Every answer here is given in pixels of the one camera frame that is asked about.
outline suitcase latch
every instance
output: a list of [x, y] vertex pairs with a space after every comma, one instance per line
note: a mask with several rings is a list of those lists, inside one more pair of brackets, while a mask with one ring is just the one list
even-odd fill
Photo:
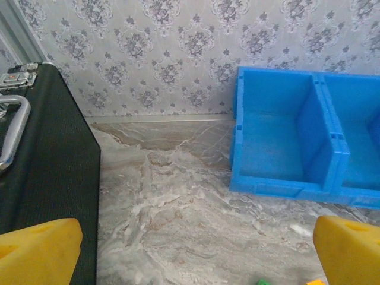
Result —
[[37, 74], [35, 72], [5, 73], [0, 77], [0, 90], [33, 86]]

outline baseboard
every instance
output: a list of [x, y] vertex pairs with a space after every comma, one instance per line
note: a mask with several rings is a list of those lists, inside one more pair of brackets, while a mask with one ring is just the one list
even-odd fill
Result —
[[86, 117], [88, 124], [109, 123], [147, 123], [147, 122], [196, 122], [196, 121], [232, 121], [232, 114], [214, 115], [142, 115], [142, 116], [105, 116]]

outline bin compartment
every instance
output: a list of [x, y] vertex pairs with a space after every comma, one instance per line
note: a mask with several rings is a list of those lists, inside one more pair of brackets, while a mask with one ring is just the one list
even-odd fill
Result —
[[380, 78], [323, 76], [338, 127], [350, 150], [342, 186], [380, 190]]

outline metal clasp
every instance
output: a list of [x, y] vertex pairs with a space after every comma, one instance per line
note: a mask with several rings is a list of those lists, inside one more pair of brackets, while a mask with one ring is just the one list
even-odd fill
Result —
[[33, 86], [37, 74], [35, 72], [5, 73], [0, 77], [0, 90]]
[[20, 67], [20, 72], [5, 73], [0, 76], [0, 90], [15, 89], [20, 87], [33, 86], [37, 74], [38, 64], [24, 64]]

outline black suitcase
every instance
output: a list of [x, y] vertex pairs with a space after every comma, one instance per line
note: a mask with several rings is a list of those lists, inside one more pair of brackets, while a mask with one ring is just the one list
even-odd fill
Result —
[[[0, 78], [0, 93], [0, 150], [8, 156], [0, 161], [0, 234], [78, 219], [83, 241], [71, 284], [95, 284], [100, 147], [53, 64], [10, 69]], [[24, 128], [21, 115], [29, 106], [23, 98], [30, 103]], [[12, 160], [17, 129], [23, 134]]]

